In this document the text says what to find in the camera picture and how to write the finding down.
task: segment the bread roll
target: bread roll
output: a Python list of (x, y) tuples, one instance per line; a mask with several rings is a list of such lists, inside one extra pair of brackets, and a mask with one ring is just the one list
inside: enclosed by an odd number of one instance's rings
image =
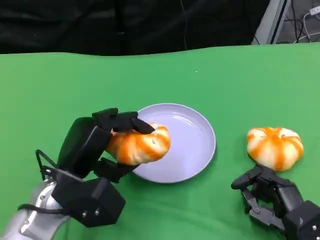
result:
[(106, 151), (119, 163), (135, 166), (161, 159), (170, 148), (168, 129), (157, 123), (149, 123), (155, 131), (141, 134), (130, 132), (113, 132), (113, 137)]
[(258, 164), (285, 171), (302, 156), (304, 146), (299, 135), (292, 130), (262, 127), (248, 132), (247, 151)]

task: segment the metal frame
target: metal frame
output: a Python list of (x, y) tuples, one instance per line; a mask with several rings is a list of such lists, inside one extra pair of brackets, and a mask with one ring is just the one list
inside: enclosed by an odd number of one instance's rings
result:
[[(255, 32), (261, 45), (277, 43), (290, 4), (291, 0), (270, 0)], [(256, 38), (252, 40), (252, 45), (258, 45)]]

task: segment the black background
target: black background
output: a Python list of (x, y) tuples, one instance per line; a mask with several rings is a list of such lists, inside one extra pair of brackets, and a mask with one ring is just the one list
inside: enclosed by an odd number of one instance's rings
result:
[(270, 0), (1, 0), (0, 53), (168, 53), (251, 44)]

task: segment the green tablecloth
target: green tablecloth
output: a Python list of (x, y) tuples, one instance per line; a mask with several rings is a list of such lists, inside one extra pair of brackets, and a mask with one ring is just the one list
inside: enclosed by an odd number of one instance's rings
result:
[(254, 166), (248, 130), (282, 126), (300, 134), (304, 155), (281, 176), (320, 205), (319, 52), (320, 45), (300, 44), (128, 57), (1, 55), (1, 232), (41, 180), (35, 149), (56, 159), (77, 117), (179, 103), (212, 124), (217, 151), (211, 164), (177, 184), (129, 175), (117, 185), (126, 206), (116, 225), (89, 229), (71, 220), (54, 239), (278, 239), (251, 223), (230, 184)]

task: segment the light purple plate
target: light purple plate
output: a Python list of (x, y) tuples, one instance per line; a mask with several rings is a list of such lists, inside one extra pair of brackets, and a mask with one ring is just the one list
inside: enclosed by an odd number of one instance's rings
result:
[(200, 173), (211, 161), (216, 136), (208, 120), (190, 107), (161, 103), (141, 109), (145, 122), (165, 125), (171, 136), (169, 152), (160, 160), (141, 164), (133, 172), (156, 183), (176, 183)]

